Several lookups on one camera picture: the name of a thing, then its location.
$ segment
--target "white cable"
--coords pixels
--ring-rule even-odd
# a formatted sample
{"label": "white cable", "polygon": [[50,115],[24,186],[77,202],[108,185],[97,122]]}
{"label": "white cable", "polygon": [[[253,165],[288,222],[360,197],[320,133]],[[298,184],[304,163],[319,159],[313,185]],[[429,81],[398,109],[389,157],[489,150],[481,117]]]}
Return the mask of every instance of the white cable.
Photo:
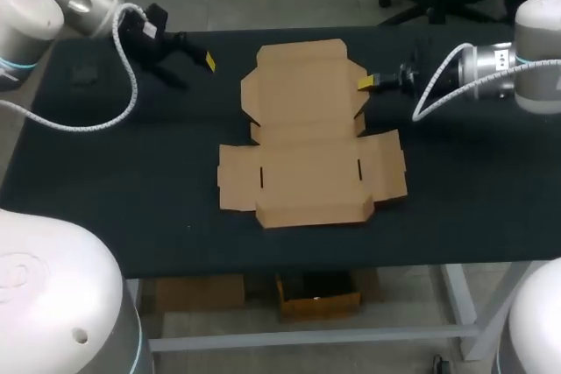
{"label": "white cable", "polygon": [[456,98],[457,96],[464,94],[464,92],[469,91],[472,88],[478,87],[479,85],[483,85],[484,83],[494,81],[495,79],[504,78],[505,76],[509,76],[511,74],[518,74],[520,72],[524,72],[525,70],[533,69],[535,67],[549,67],[549,66],[560,66],[561,67],[561,60],[559,60],[559,59],[531,61],[531,62],[527,62],[527,63],[521,64],[521,65],[518,65],[518,66],[514,66],[514,67],[511,67],[510,69],[502,70],[502,71],[497,72],[495,74],[490,74],[490,75],[485,76],[483,78],[479,78],[478,80],[470,82],[470,83],[468,83],[468,84],[466,84],[463,87],[460,87],[458,89],[454,89],[452,92],[450,92],[449,94],[446,94],[445,96],[440,98],[438,101],[434,102],[429,107],[427,107],[426,109],[421,111],[425,101],[429,97],[430,91],[434,88],[435,83],[437,83],[437,80],[440,77],[440,74],[448,66],[448,64],[451,62],[451,60],[454,59],[456,54],[458,54],[459,52],[461,52],[462,50],[464,50],[467,47],[473,48],[473,45],[471,45],[469,43],[464,43],[464,44],[460,44],[454,50],[452,50],[450,52],[450,54],[448,54],[446,59],[444,59],[444,61],[442,62],[442,65],[440,65],[440,67],[437,69],[437,71],[432,76],[432,78],[430,78],[429,84],[427,85],[427,88],[424,90],[423,95],[421,96],[421,99],[419,100],[419,103],[417,104],[417,106],[415,107],[415,111],[413,112],[413,121],[414,122],[418,122],[419,120],[425,118],[428,114],[432,113],[438,107],[446,104],[449,100],[452,100],[452,99]]}
{"label": "white cable", "polygon": [[131,114],[132,109],[134,109],[134,106],[137,103],[137,97],[138,97],[137,78],[134,74],[134,71],[132,70],[131,63],[126,58],[126,54],[124,53],[123,46],[121,45],[121,39],[119,37],[119,25],[121,24],[121,16],[126,11],[136,11],[145,21],[148,20],[142,8],[136,4],[122,4],[117,8],[117,10],[115,11],[115,16],[113,17],[112,30],[113,30],[113,40],[115,42],[115,48],[117,49],[117,53],[119,54],[121,62],[123,63],[124,70],[129,75],[129,79],[131,80],[131,100],[129,101],[129,105],[126,107],[126,109],[124,109],[124,111],[119,116],[113,118],[112,120],[109,120],[109,122],[107,123],[96,124],[94,126],[66,126],[64,124],[50,122],[49,120],[46,120],[41,116],[37,116],[36,114],[31,113],[31,111],[29,111],[28,109],[24,109],[23,107],[14,104],[13,102],[0,100],[0,106],[13,109],[18,113],[21,113],[24,116],[31,118],[31,120],[43,124],[52,129],[56,129],[57,131],[72,131],[72,132],[80,132],[80,133],[91,132],[91,131],[102,131],[103,129],[108,129],[111,126],[114,126],[115,124],[122,122],[129,114]]}

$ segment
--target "table frame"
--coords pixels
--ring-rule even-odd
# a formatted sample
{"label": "table frame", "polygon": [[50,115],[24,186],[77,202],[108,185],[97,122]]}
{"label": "table frame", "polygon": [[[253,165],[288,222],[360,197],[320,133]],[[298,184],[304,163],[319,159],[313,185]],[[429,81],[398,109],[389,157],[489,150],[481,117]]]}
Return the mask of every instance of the table frame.
{"label": "table frame", "polygon": [[[493,352],[517,287],[532,272],[531,262],[510,265],[489,301],[477,314],[462,265],[443,265],[441,270],[456,324],[434,327],[354,328],[248,335],[211,335],[152,339],[152,352],[231,349],[258,346],[303,345],[342,342],[386,342],[415,339],[460,338],[466,361],[479,361]],[[135,305],[140,302],[142,281],[127,281]]]}

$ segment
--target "cardboard slot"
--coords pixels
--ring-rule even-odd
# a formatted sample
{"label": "cardboard slot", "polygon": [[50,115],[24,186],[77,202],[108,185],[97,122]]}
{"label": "cardboard slot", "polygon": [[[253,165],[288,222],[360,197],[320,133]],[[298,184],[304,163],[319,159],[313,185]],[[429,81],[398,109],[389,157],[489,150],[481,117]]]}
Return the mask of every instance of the cardboard slot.
{"label": "cardboard slot", "polygon": [[362,181],[362,166],[360,165],[360,159],[357,159],[357,164],[359,164],[359,179]]}

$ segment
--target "black table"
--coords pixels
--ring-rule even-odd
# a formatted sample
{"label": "black table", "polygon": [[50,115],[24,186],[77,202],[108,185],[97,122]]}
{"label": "black table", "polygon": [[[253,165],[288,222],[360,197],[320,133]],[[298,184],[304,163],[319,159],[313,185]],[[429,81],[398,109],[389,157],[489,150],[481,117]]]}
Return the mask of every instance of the black table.
{"label": "black table", "polygon": [[[403,26],[193,35],[215,76],[182,57],[167,65],[187,94],[139,77],[140,103],[117,128],[67,134],[27,122],[0,206],[77,223],[96,233],[126,278],[198,273],[522,261],[561,255],[561,116],[513,102],[458,99],[421,123],[402,95],[366,105],[368,133],[398,128],[409,196],[362,225],[263,230],[252,213],[218,208],[218,145],[249,142],[240,80],[264,44],[341,38],[369,71],[390,72],[416,39],[444,54],[463,41],[511,39],[500,25]],[[97,82],[88,84],[90,67]],[[129,100],[106,42],[60,42],[33,109],[62,123],[101,123]]]}

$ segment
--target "small black object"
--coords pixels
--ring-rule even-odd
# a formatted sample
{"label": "small black object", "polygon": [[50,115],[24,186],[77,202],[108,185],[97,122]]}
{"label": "small black object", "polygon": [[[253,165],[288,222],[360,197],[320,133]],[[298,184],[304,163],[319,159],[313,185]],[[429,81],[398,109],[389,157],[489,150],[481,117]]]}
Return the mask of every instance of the small black object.
{"label": "small black object", "polygon": [[119,36],[127,56],[146,72],[154,74],[172,88],[187,89],[186,81],[160,65],[175,52],[185,53],[196,65],[214,71],[207,61],[209,53],[191,43],[186,32],[166,32],[167,11],[157,4],[151,4],[145,14],[153,26],[146,27],[147,23],[136,11],[129,11],[119,27]]}
{"label": "small black object", "polygon": [[392,0],[378,0],[378,5],[382,9],[389,8],[392,5]]}
{"label": "small black object", "polygon": [[436,355],[432,361],[433,374],[451,374],[450,361],[444,361],[439,355]]}

